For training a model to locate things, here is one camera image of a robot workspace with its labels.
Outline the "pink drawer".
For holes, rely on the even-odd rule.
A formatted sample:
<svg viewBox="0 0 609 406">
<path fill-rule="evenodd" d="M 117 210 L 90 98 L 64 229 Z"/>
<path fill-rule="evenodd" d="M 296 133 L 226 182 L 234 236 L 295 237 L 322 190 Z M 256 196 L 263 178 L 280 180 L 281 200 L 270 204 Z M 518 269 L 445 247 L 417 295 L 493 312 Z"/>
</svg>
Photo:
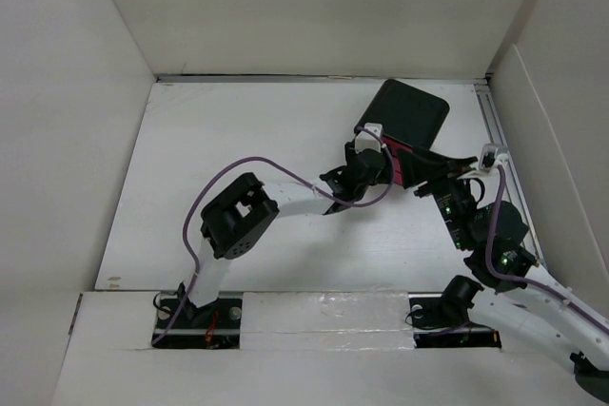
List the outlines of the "pink drawer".
<svg viewBox="0 0 609 406">
<path fill-rule="evenodd" d="M 391 159 L 393 164 L 393 183 L 394 185 L 403 185 L 403 173 L 400 161 L 400 155 L 402 151 L 400 149 L 391 152 Z"/>
<path fill-rule="evenodd" d="M 383 135 L 383 142 L 386 144 L 390 153 L 393 156 L 397 156 L 399 151 L 405 151 L 406 153 L 412 152 L 411 145 L 405 144 L 404 142 L 396 141 L 385 135 Z"/>
</svg>

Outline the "black drawer organizer box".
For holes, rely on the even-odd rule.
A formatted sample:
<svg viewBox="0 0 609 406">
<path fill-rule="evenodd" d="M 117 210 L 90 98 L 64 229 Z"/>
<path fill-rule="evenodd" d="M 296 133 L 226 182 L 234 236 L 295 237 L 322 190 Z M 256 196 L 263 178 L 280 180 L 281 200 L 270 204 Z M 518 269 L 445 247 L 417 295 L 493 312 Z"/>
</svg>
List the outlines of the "black drawer organizer box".
<svg viewBox="0 0 609 406">
<path fill-rule="evenodd" d="M 429 149 L 450 111 L 442 98 L 394 79 L 383 82 L 356 127 L 383 125 L 383 135 Z"/>
</svg>

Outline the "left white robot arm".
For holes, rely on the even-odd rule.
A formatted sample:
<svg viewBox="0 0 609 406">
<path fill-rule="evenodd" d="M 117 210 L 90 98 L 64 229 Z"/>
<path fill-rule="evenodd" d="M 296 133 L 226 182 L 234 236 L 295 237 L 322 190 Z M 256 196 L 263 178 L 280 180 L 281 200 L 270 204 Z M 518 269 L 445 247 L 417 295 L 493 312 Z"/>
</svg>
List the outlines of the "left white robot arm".
<svg viewBox="0 0 609 406">
<path fill-rule="evenodd" d="M 371 206 L 384 195 L 364 202 L 371 186 L 393 184 L 394 163 L 387 145 L 360 151 L 350 148 L 346 164 L 334 168 L 312 182 L 285 167 L 259 156 L 239 160 L 221 170 L 204 187 L 187 212 L 182 238 L 194 261 L 190 280 L 178 287 L 178 314 L 191 326 L 202 326 L 211 318 L 224 277 L 232 261 L 249 252 L 270 225 L 292 216 L 330 216 L 347 209 Z M 283 172 L 289 183 L 265 184 L 252 172 L 236 178 L 201 211 L 202 243 L 195 250 L 188 229 L 205 194 L 227 172 L 241 164 L 262 162 Z"/>
</svg>

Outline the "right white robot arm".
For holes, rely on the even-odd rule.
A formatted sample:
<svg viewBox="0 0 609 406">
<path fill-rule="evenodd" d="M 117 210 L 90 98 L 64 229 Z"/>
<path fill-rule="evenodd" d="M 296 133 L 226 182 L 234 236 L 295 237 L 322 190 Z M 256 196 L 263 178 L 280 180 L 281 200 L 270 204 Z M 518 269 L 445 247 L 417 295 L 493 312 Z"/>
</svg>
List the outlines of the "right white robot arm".
<svg viewBox="0 0 609 406">
<path fill-rule="evenodd" d="M 470 275 L 457 275 L 405 320 L 437 337 L 466 325 L 492 328 L 546 354 L 600 401 L 608 399 L 608 319 L 575 296 L 523 246 L 529 232 L 503 197 L 508 149 L 454 159 L 413 147 L 398 153 L 402 184 L 434 199 Z"/>
</svg>

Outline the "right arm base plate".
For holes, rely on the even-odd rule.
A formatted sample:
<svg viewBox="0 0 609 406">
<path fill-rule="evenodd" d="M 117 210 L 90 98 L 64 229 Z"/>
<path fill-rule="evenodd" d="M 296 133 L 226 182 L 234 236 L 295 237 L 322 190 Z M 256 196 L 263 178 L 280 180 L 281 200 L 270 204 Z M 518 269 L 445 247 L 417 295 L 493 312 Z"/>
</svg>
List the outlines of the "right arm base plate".
<svg viewBox="0 0 609 406">
<path fill-rule="evenodd" d="M 413 330 L 416 349 L 502 347 L 496 330 L 461 317 L 449 317 L 442 310 L 440 294 L 412 294 L 408 300 L 410 308 L 404 322 Z"/>
</svg>

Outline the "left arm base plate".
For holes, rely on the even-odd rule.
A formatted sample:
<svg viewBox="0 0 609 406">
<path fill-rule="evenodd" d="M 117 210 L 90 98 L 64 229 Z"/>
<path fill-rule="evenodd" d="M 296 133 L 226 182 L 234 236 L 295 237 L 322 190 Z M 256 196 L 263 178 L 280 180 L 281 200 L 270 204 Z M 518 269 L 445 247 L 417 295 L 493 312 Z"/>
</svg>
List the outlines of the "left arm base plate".
<svg viewBox="0 0 609 406">
<path fill-rule="evenodd" d="M 180 304 L 176 293 L 159 292 L 153 298 L 156 320 L 151 336 L 155 349 L 230 350 L 240 346 L 242 294 L 223 294 L 195 310 L 188 303 L 169 326 Z"/>
</svg>

